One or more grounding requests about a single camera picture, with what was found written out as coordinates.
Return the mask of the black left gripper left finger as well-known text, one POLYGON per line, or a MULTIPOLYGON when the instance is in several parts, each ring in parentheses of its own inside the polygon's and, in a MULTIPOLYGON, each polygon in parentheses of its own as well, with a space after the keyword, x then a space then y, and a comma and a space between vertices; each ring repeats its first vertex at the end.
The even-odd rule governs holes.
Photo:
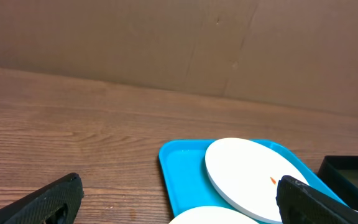
POLYGON ((84 197, 77 173, 62 178, 0 209, 0 224, 72 224, 84 197))

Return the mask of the white plate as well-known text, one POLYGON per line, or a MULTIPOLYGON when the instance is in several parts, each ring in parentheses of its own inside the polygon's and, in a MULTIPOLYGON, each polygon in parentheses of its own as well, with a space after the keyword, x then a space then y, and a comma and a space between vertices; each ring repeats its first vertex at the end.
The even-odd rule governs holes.
POLYGON ((308 183, 279 153, 246 139, 214 141, 208 146, 204 161, 219 195, 239 212, 265 223, 282 222, 276 196, 278 182, 284 175, 308 183))

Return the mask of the yellow-green plate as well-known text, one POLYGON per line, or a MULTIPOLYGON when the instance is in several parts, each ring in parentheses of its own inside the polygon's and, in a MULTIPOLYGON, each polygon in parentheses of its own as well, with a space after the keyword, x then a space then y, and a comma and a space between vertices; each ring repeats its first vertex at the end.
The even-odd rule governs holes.
POLYGON ((186 210, 169 224, 258 224, 258 222, 228 208, 202 206, 186 210))

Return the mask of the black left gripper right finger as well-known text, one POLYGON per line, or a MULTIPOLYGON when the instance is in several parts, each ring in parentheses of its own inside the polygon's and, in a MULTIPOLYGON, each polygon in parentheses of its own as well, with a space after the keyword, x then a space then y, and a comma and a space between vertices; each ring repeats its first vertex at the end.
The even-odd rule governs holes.
POLYGON ((358 224, 358 211, 289 175, 278 181, 276 201, 283 224, 358 224))

